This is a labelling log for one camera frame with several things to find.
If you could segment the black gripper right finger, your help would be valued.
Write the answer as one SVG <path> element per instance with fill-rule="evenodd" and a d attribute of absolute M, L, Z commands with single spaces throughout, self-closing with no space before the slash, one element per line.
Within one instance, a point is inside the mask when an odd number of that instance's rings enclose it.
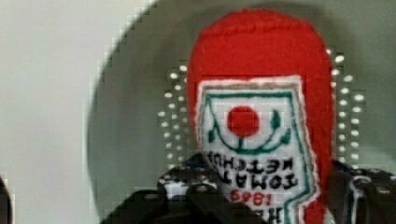
<path fill-rule="evenodd" d="M 334 161 L 329 210 L 334 224 L 396 224 L 395 174 Z"/>

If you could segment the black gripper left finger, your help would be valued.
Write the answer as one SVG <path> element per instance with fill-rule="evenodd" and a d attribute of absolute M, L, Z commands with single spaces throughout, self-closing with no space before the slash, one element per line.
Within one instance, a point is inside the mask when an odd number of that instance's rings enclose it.
<path fill-rule="evenodd" d="M 264 224 L 219 192 L 218 176 L 197 153 L 162 175 L 156 189 L 133 193 L 100 224 Z"/>

